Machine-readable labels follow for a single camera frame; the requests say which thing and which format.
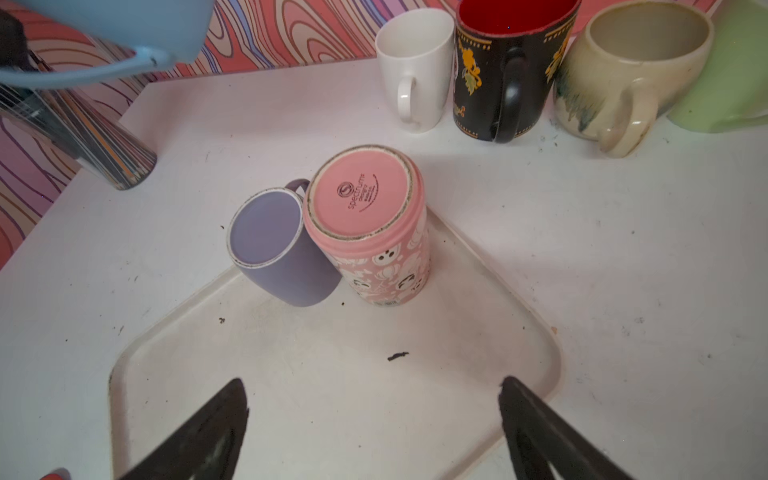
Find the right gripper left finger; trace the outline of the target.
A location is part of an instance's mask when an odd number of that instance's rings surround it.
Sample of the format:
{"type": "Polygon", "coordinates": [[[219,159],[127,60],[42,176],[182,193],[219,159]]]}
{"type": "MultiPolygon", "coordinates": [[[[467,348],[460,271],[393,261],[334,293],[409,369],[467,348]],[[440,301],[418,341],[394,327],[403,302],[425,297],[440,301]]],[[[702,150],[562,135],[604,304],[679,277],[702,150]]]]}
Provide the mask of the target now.
{"type": "Polygon", "coordinates": [[[235,378],[123,477],[230,480],[248,416],[244,384],[235,378]]]}

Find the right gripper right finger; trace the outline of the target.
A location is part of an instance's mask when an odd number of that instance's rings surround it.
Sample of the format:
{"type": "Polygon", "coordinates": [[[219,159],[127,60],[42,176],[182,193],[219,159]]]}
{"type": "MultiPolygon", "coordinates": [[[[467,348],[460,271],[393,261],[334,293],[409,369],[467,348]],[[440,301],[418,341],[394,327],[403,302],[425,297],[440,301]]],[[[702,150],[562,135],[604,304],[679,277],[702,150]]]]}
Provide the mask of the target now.
{"type": "Polygon", "coordinates": [[[518,378],[503,380],[498,404],[518,479],[631,479],[518,378]]]}

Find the black mug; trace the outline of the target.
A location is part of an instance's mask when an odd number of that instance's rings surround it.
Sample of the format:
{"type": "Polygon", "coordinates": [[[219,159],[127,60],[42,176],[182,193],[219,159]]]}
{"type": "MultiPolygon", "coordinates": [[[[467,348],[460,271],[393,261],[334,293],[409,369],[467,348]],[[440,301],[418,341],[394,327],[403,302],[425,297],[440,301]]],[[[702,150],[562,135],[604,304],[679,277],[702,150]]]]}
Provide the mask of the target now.
{"type": "Polygon", "coordinates": [[[453,118],[465,135],[508,143],[538,122],[579,0],[462,0],[453,118]]]}

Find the cream round mug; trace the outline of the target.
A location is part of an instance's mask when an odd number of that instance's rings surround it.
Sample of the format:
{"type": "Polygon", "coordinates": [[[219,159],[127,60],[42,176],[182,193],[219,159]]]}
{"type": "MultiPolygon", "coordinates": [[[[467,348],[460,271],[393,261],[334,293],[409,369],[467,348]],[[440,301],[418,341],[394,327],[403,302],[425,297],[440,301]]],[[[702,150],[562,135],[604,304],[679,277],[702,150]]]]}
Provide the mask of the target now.
{"type": "Polygon", "coordinates": [[[597,13],[556,74],[556,118],[624,158],[690,89],[714,42],[712,21],[674,1],[627,1],[597,13]]]}

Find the light green mug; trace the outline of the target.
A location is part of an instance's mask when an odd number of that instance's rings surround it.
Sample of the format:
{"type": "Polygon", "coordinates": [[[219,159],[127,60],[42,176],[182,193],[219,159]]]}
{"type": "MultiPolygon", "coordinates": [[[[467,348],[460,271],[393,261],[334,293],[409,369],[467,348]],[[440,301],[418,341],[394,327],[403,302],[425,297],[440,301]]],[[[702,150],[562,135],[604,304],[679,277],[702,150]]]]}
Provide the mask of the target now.
{"type": "Polygon", "coordinates": [[[677,126],[721,133],[767,123],[767,3],[723,1],[697,81],[668,114],[677,126]]]}

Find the white mug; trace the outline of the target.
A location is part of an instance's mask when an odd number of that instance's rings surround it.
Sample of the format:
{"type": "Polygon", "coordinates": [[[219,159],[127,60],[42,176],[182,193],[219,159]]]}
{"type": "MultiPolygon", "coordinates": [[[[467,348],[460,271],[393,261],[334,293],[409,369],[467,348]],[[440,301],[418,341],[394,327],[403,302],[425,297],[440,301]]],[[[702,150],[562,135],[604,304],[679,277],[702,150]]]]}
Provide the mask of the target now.
{"type": "Polygon", "coordinates": [[[375,38],[384,99],[399,125],[424,133],[440,121],[450,88],[454,18],[421,8],[382,26],[375,38]]]}

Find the light blue mug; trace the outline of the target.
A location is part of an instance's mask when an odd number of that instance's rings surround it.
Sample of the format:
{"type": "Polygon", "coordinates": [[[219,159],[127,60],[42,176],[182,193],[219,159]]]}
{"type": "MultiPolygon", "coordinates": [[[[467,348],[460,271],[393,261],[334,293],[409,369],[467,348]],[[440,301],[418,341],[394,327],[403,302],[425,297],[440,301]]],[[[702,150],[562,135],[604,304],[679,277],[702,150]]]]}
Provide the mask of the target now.
{"type": "Polygon", "coordinates": [[[201,51],[212,1],[23,1],[22,6],[84,34],[127,47],[135,55],[104,66],[62,73],[3,68],[1,82],[28,89],[63,89],[165,71],[201,51]]]}

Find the purple mug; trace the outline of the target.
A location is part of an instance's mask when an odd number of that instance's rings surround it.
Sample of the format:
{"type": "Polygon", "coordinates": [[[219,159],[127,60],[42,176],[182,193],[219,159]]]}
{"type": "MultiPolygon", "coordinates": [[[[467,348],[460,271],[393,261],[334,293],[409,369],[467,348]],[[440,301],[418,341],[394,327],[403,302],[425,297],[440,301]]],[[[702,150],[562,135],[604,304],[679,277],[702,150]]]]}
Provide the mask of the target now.
{"type": "Polygon", "coordinates": [[[303,195],[309,181],[262,190],[237,210],[227,230],[233,263],[260,288],[283,302],[307,307],[326,299],[341,274],[304,226],[303,195]]]}

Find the pink patterned mug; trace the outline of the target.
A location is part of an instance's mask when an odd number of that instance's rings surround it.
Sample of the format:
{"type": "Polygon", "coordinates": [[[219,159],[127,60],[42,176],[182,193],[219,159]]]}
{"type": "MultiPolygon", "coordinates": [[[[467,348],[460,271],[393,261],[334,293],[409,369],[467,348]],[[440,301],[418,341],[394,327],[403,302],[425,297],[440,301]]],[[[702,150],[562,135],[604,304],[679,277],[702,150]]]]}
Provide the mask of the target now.
{"type": "Polygon", "coordinates": [[[310,181],[303,220],[364,301],[398,306],[425,287],[431,262],[425,184],[404,153],[361,145],[336,154],[310,181]]]}

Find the beige plastic tray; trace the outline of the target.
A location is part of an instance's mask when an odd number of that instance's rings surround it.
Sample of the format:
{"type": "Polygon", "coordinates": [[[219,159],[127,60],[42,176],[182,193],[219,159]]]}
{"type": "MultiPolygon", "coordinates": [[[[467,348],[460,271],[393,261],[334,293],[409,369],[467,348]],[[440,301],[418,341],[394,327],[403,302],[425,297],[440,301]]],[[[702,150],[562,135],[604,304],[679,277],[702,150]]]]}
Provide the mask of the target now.
{"type": "Polygon", "coordinates": [[[431,273],[376,307],[340,285],[292,307],[229,268],[138,337],[109,382],[113,471],[126,473],[232,379],[250,415],[239,479],[459,479],[502,439],[515,376],[559,388],[550,327],[439,216],[431,273]]]}

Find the metal pen holder cup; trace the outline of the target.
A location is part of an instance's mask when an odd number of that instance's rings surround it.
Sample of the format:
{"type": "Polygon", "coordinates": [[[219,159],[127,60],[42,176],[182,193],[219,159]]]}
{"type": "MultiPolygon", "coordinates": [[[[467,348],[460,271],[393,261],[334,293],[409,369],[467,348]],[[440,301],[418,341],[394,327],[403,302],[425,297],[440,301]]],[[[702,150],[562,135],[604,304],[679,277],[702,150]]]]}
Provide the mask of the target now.
{"type": "Polygon", "coordinates": [[[2,85],[1,114],[117,190],[139,185],[157,164],[153,150],[73,90],[2,85]]]}

